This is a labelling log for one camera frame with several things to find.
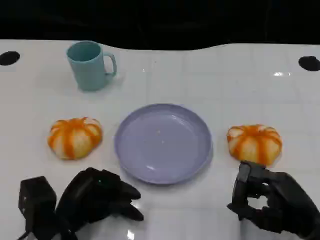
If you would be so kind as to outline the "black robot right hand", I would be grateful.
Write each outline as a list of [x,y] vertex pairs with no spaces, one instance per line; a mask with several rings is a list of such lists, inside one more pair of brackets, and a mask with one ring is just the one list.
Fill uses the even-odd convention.
[[297,181],[286,172],[242,161],[227,208],[239,220],[262,230],[292,233],[303,240],[320,238],[320,211]]

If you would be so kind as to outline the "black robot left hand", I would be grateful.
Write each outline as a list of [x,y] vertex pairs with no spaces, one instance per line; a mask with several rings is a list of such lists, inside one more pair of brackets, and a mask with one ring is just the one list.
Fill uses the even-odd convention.
[[76,240],[76,232],[87,224],[109,216],[141,222],[144,215],[132,205],[141,193],[120,176],[89,167],[80,171],[64,190],[55,214],[62,240]]

